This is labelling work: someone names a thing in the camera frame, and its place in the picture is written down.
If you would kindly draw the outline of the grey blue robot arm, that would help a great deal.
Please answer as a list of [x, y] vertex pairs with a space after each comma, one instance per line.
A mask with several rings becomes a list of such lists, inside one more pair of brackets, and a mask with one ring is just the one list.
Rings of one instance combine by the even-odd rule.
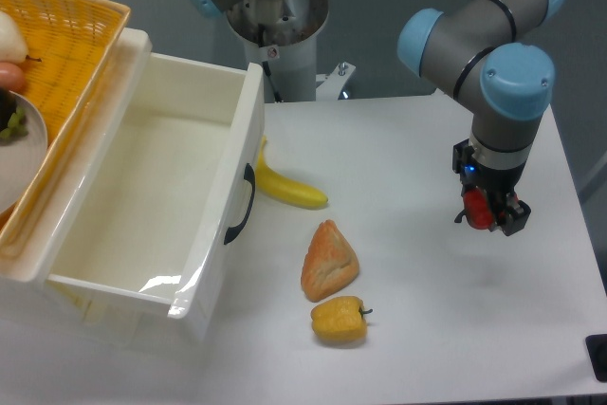
[[[316, 39], [328, 0], [190, 0], [207, 18], [225, 16], [247, 59], [262, 67], [268, 101], [316, 101], [330, 92], [316, 75]], [[469, 0], [454, 14], [423, 9], [401, 30], [398, 59], [468, 109], [469, 137], [452, 152], [462, 185], [460, 219], [506, 235], [531, 213], [516, 194], [541, 119], [552, 100], [555, 66], [521, 37], [563, 0]]]

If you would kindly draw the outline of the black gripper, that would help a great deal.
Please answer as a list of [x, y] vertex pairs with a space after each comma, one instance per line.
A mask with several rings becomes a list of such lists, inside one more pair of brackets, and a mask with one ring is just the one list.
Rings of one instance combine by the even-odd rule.
[[473, 191], [479, 190], [491, 205], [491, 230], [499, 230], [505, 236], [513, 235], [525, 227], [531, 214], [530, 207], [515, 192], [525, 163], [497, 168], [480, 158], [480, 152], [481, 149], [473, 146], [469, 139], [453, 146], [452, 169], [459, 175], [462, 185], [462, 209], [454, 222], [461, 224], [466, 220], [470, 224], [473, 221]]

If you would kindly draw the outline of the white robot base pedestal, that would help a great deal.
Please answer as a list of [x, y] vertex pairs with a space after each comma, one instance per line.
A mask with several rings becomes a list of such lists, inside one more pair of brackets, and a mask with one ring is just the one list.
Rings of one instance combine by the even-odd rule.
[[328, 0], [244, 0], [227, 12], [247, 61], [262, 67], [267, 103], [348, 97], [353, 64], [317, 71], [317, 38], [328, 14]]

